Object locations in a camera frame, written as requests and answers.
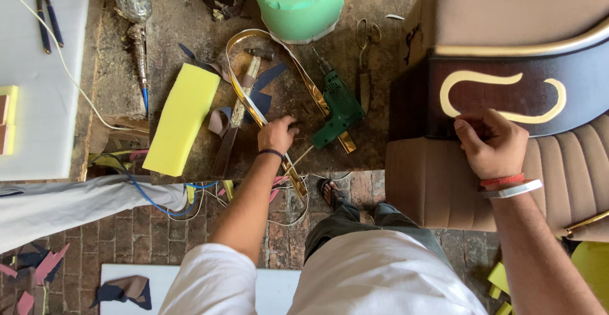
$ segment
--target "green foam cylinder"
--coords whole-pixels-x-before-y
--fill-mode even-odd
[[[270,33],[288,44],[322,38],[339,20],[345,0],[257,0]]]

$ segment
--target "white board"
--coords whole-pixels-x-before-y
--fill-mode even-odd
[[[24,1],[36,10],[36,0]],[[50,1],[66,65],[80,82],[89,0]],[[44,2],[43,8],[50,28]],[[0,0],[0,19],[0,86],[19,87],[15,149],[0,155],[0,181],[67,178],[79,92],[53,42],[52,53],[44,53],[38,20],[19,0]]]
[[[100,315],[156,315],[167,296],[169,287],[180,270],[179,266],[102,264],[101,284],[106,281],[141,275],[150,279],[152,310],[143,310],[133,302],[102,302]],[[285,315],[292,306],[292,298],[300,271],[258,269],[256,279],[256,312],[259,315]]]

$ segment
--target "dark trousers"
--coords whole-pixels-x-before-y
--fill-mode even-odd
[[[419,228],[392,205],[379,203],[375,210],[374,220],[375,225],[362,224],[359,221],[359,209],[357,207],[349,202],[337,200],[334,214],[320,221],[307,236],[304,246],[304,261],[306,262],[326,242],[339,235],[364,230],[394,230],[413,237],[431,252],[434,252],[448,266],[451,265],[434,233],[428,229]]]

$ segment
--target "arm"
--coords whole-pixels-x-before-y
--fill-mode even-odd
[[[458,116],[455,130],[481,179],[521,173],[529,133],[497,111]],[[491,204],[517,314],[606,314],[529,194]]]
[[[288,126],[296,120],[285,116],[266,125],[258,133],[258,150],[270,148],[285,155],[292,146],[297,128]],[[277,175],[281,158],[275,154],[261,154],[247,173],[232,201],[224,210],[209,238],[258,262],[266,221],[269,217],[271,185]]]

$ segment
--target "hand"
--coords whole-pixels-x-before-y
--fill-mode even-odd
[[[529,132],[494,109],[482,109],[456,117],[461,148],[471,169],[482,180],[518,175],[527,150]]]
[[[287,129],[294,122],[296,119],[286,115],[264,126],[258,133],[258,150],[270,148],[285,155],[287,149],[292,146],[294,136],[300,132],[298,128]]]

